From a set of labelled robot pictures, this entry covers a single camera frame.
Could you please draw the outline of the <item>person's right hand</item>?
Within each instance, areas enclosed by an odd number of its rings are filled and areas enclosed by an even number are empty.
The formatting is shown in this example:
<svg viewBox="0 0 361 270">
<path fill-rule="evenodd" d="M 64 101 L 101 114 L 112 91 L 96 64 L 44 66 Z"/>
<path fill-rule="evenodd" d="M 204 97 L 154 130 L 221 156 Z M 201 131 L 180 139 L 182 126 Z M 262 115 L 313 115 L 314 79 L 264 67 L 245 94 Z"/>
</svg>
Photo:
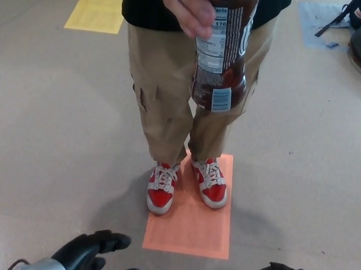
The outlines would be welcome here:
<svg viewBox="0 0 361 270">
<path fill-rule="evenodd" d="M 172 12 L 182 31 L 189 37 L 208 40 L 212 35 L 215 9 L 209 0 L 162 0 Z"/>
</svg>

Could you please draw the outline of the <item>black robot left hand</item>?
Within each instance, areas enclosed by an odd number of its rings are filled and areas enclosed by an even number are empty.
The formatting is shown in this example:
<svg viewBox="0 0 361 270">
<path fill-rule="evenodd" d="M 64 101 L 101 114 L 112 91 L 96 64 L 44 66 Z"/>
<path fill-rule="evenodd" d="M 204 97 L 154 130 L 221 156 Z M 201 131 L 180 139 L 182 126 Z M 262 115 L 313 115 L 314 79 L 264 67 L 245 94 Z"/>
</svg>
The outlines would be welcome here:
<svg viewBox="0 0 361 270">
<path fill-rule="evenodd" d="M 126 249 L 131 238 L 126 234 L 110 230 L 82 234 L 58 249 L 51 258 L 59 262 L 65 270 L 102 270 L 106 260 L 99 255 Z"/>
</svg>

